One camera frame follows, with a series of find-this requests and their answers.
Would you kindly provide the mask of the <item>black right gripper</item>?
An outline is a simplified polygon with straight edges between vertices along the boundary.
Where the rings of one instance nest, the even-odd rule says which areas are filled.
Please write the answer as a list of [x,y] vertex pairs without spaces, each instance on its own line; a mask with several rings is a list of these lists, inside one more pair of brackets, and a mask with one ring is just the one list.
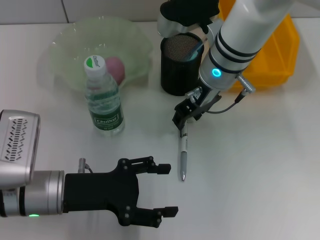
[[186,121],[198,121],[204,112],[208,111],[216,101],[215,98],[220,92],[210,87],[199,85],[186,93],[186,99],[175,106],[173,123],[178,130],[182,130]]

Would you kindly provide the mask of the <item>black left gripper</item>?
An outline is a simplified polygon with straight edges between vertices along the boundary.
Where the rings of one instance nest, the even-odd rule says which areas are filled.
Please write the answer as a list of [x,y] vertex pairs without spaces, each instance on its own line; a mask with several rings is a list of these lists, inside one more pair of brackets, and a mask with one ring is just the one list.
[[139,196],[136,174],[168,175],[170,171],[170,164],[157,165],[148,156],[122,158],[110,172],[68,173],[64,180],[64,212],[107,210],[115,214],[122,226],[158,228],[162,218],[174,218],[179,208],[136,208]]

